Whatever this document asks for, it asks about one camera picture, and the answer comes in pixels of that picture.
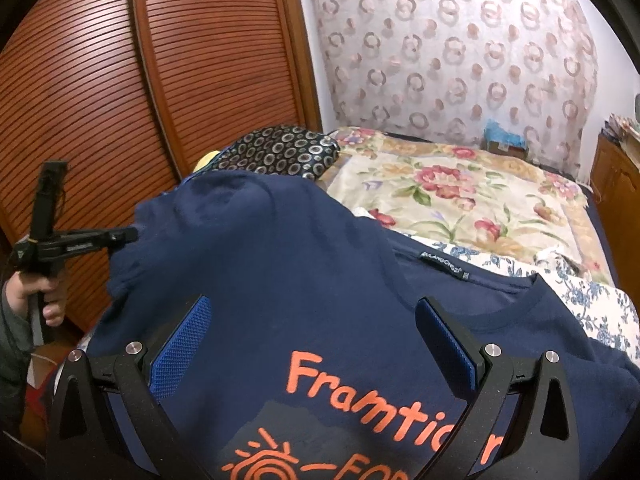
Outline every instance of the curtain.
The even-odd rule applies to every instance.
[[[576,175],[597,59],[577,0],[314,0],[341,125],[479,146],[489,119]]]

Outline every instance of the silver pin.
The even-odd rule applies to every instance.
[[[78,350],[76,348],[75,350],[72,350],[71,352],[69,352],[68,359],[72,363],[75,363],[76,361],[79,361],[81,357],[82,357],[82,350]]]
[[[547,350],[545,353],[546,360],[550,363],[557,363],[560,360],[560,356],[553,350]]]
[[[142,343],[140,341],[132,341],[127,345],[125,350],[127,351],[127,354],[130,355],[139,354],[142,350]]]
[[[484,347],[484,351],[491,357],[498,357],[502,353],[502,348],[500,348],[496,343],[489,343]]]

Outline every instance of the t-shirt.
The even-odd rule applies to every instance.
[[[466,405],[416,329],[415,305],[426,295],[483,344],[512,356],[559,354],[581,478],[606,457],[640,399],[640,371],[588,339],[539,276],[497,276],[425,248],[355,218],[304,179],[203,174],[138,206],[136,226],[140,240],[111,258],[114,303],[88,352],[121,352],[149,338],[185,298],[210,298],[210,327],[161,402],[216,478],[417,474]],[[425,250],[466,278],[427,263]],[[512,409],[477,468],[495,456]],[[125,428],[117,404],[114,411]],[[139,443],[127,442],[148,464]]]

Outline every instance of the black pillow with circles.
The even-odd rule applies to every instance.
[[[247,170],[315,180],[333,165],[339,152],[338,143],[324,134],[300,126],[271,126],[236,140],[200,171]]]

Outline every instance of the white wall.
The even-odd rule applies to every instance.
[[[634,99],[636,94],[640,93],[640,75],[638,75],[620,40],[598,9],[590,0],[579,1],[589,22],[598,54],[598,87],[593,108],[582,131],[581,168],[578,174],[578,180],[588,182],[598,143],[598,134],[604,121],[612,113],[630,117],[635,115]],[[338,127],[338,121],[335,118],[329,82],[324,71],[324,59],[318,40],[313,1],[302,0],[302,8],[305,14],[316,86],[318,87],[322,127],[326,132],[330,132]]]

